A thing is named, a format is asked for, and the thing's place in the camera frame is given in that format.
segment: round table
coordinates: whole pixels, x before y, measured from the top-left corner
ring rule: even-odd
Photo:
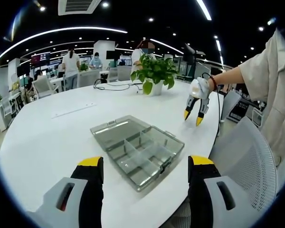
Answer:
[[[8,129],[0,151],[0,169],[11,193],[24,210],[36,211],[43,195],[63,177],[70,177],[80,161],[100,155],[104,158],[103,227],[159,227],[187,196],[188,156],[208,157],[217,135],[217,94],[210,94],[209,110],[196,127],[200,102],[187,121],[183,117],[188,89],[189,84],[176,81],[171,90],[163,87],[161,96],[150,97],[138,93],[136,86],[124,91],[88,86],[24,106]],[[223,96],[219,98],[222,108]],[[126,115],[168,131],[185,143],[174,165],[139,193],[115,169],[90,132],[94,126]]]

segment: ceiling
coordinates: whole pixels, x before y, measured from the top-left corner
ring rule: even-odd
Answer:
[[[119,48],[135,48],[143,37],[153,38],[178,50],[183,50],[185,43],[198,51],[203,51],[207,60],[220,62],[220,54],[214,35],[221,44],[224,64],[235,67],[241,61],[260,53],[265,43],[272,36],[275,27],[267,22],[273,13],[264,10],[263,1],[203,0],[212,20],[208,21],[196,0],[144,0],[139,3],[132,0],[108,0],[109,7],[98,5],[92,14],[58,15],[58,0],[39,0],[46,7],[40,12],[39,7],[30,2],[21,9],[21,16],[14,26],[13,41],[2,41],[0,54],[17,42],[32,35],[52,29],[78,26],[96,26],[127,31],[127,34],[100,30],[61,31],[30,39],[16,46],[0,59],[0,65],[16,57],[30,57],[37,53],[59,51],[70,45],[55,46],[77,41],[115,40]],[[178,52],[160,44],[155,44],[155,53]],[[92,47],[93,43],[77,43],[77,47]]]

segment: air vent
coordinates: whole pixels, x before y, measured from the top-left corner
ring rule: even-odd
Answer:
[[[59,0],[58,15],[92,14],[101,0]]]

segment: white pot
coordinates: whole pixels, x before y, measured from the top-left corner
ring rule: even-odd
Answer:
[[[153,86],[152,86],[152,90],[151,93],[149,94],[149,96],[159,96],[162,94],[162,85],[164,80],[161,80],[158,84],[155,84],[153,82],[153,80],[151,81]]]

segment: divided storage box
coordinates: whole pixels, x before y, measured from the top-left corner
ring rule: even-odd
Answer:
[[[91,132],[136,191],[157,179],[184,147],[171,133],[130,115],[91,128]]]

